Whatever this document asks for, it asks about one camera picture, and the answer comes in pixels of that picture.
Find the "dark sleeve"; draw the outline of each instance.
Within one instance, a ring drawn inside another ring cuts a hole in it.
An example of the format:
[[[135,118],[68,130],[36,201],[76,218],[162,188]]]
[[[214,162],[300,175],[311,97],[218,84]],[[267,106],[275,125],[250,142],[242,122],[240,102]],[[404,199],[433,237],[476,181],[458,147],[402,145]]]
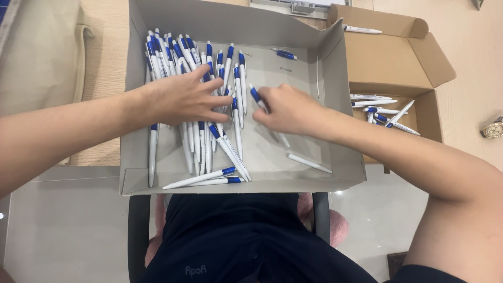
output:
[[[423,265],[404,265],[387,283],[466,283],[448,273]]]

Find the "cardboard box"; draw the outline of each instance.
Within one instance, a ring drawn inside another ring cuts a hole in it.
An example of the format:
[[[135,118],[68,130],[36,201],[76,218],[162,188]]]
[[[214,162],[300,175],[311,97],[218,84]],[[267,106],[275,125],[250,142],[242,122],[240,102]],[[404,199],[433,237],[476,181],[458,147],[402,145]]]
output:
[[[290,16],[255,9],[198,0],[131,0],[130,42],[126,90],[143,85],[145,78],[144,42],[148,29],[162,33],[189,34],[201,50],[207,40],[214,52],[234,43],[233,64],[237,53],[246,57],[247,83],[255,87],[288,83],[307,91],[322,105],[352,115],[342,22],[319,31]],[[292,51],[298,60],[278,57],[272,47]],[[257,109],[248,96],[248,115],[242,130],[244,163],[252,182],[162,190],[171,182],[189,178],[177,127],[162,127],[157,145],[154,188],[147,184],[148,131],[141,129],[121,138],[120,192],[123,195],[152,193],[231,193],[231,192],[304,192],[347,189],[366,180],[362,154],[323,141],[287,135],[291,151],[331,168],[323,173],[286,158],[286,151],[263,126],[253,121]],[[233,126],[224,130],[234,143]],[[232,163],[218,149],[213,170]]]
[[[398,102],[386,104],[384,108],[396,110],[415,99],[409,114],[404,115],[399,123],[418,131],[423,137],[442,143],[435,88],[455,79],[456,72],[433,34],[428,32],[426,21],[331,5],[327,26],[342,18],[344,24],[382,31],[382,34],[344,33],[351,93],[392,97]],[[367,120],[362,108],[354,108],[353,115]],[[366,163],[377,162],[367,156],[364,160]]]

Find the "gold wristwatch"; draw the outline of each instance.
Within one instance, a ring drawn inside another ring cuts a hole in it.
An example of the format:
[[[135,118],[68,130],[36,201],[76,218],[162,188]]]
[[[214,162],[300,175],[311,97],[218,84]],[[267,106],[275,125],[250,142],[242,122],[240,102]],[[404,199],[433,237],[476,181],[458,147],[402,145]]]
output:
[[[480,133],[483,137],[497,138],[503,136],[503,116],[499,117],[494,123],[487,125]]]

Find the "logo on pants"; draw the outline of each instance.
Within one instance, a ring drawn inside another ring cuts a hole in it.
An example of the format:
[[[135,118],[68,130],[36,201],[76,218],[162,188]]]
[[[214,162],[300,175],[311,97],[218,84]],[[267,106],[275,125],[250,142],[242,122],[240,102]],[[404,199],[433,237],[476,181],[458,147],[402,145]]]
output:
[[[185,267],[185,275],[190,274],[190,278],[194,276],[194,274],[201,274],[201,273],[206,273],[206,266],[201,265],[200,268],[190,268],[190,266]]]

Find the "box lid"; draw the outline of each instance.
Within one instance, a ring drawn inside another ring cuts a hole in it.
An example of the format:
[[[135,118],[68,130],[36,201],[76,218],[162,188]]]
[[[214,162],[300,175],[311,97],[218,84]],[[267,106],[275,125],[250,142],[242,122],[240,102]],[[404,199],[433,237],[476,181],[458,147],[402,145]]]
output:
[[[456,78],[425,20],[331,5],[327,26],[340,18],[344,24],[382,31],[379,35],[345,33],[349,81],[356,89],[366,90],[359,84],[375,84],[377,89],[389,87],[391,92],[402,93],[411,88],[418,90],[410,94],[415,96],[421,89],[425,92]]]

